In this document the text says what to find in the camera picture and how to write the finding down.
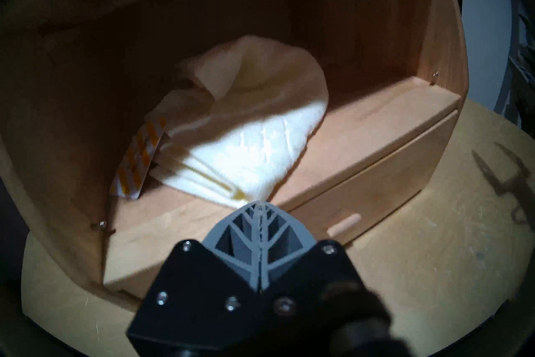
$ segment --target wooden cabinet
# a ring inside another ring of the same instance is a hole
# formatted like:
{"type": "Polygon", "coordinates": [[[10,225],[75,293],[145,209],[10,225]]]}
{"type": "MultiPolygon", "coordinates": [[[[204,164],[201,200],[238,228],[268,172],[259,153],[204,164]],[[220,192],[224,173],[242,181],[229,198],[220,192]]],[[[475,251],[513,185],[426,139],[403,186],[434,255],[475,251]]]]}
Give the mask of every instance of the wooden cabinet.
{"type": "Polygon", "coordinates": [[[456,0],[5,0],[0,174],[76,283],[142,297],[176,242],[230,213],[150,180],[137,201],[108,189],[175,64],[245,34],[309,50],[330,94],[271,202],[345,242],[425,186],[468,90],[456,0]]]}

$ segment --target white wall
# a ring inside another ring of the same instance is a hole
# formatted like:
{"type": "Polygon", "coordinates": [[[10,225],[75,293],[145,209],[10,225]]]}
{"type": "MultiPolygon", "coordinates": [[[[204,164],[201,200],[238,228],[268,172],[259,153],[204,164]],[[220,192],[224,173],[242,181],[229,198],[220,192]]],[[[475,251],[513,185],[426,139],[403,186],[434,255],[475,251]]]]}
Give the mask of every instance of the white wall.
{"type": "Polygon", "coordinates": [[[463,0],[462,8],[470,76],[468,97],[494,110],[511,47],[511,0],[463,0]]]}

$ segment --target metal screw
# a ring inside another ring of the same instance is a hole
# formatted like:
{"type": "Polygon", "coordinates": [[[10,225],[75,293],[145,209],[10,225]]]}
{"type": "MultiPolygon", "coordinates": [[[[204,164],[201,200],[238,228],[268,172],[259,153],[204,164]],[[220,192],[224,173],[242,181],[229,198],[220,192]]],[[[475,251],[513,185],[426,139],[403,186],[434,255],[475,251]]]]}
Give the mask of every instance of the metal screw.
{"type": "Polygon", "coordinates": [[[93,223],[91,225],[91,229],[93,230],[106,230],[106,222],[100,221],[99,223],[93,223]]]}
{"type": "Polygon", "coordinates": [[[165,303],[167,302],[167,298],[168,298],[168,297],[169,297],[169,296],[167,295],[167,292],[165,292],[165,291],[161,291],[161,292],[158,294],[158,296],[156,297],[156,303],[157,303],[158,305],[163,305],[163,304],[165,304],[165,303]]]}
{"type": "Polygon", "coordinates": [[[241,304],[238,301],[238,298],[236,297],[228,297],[225,301],[225,308],[227,311],[234,311],[237,307],[239,307],[241,304]]]}
{"type": "Polygon", "coordinates": [[[332,255],[333,253],[336,253],[336,248],[331,244],[326,244],[324,247],[322,247],[322,251],[326,255],[332,255]]]}
{"type": "Polygon", "coordinates": [[[281,317],[289,317],[295,314],[295,302],[288,297],[279,298],[273,304],[275,314],[281,317]]]}

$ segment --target wooden shelf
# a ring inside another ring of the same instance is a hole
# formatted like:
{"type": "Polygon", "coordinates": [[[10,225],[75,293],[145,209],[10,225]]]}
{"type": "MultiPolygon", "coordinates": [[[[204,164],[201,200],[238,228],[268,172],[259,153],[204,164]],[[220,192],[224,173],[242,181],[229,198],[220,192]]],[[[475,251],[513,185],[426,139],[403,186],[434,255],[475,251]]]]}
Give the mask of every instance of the wooden shelf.
{"type": "MultiPolygon", "coordinates": [[[[329,85],[323,123],[271,200],[287,211],[403,146],[451,113],[460,99],[415,77],[349,97],[329,85]]],[[[176,242],[202,240],[230,212],[154,181],[138,200],[116,199],[111,222],[117,232],[110,238],[104,283],[114,287],[120,281],[124,289],[125,278],[140,269],[156,272],[176,242]]]]}

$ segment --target cream fabric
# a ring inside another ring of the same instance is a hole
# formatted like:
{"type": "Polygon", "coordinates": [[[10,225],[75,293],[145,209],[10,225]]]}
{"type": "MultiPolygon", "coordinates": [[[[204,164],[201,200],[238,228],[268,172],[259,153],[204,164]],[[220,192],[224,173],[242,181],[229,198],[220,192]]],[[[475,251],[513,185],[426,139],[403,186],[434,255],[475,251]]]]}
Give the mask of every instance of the cream fabric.
{"type": "Polygon", "coordinates": [[[180,69],[198,87],[170,92],[147,115],[167,119],[151,176],[233,208],[268,199],[325,114],[317,61],[298,47],[245,36],[180,69]]]}

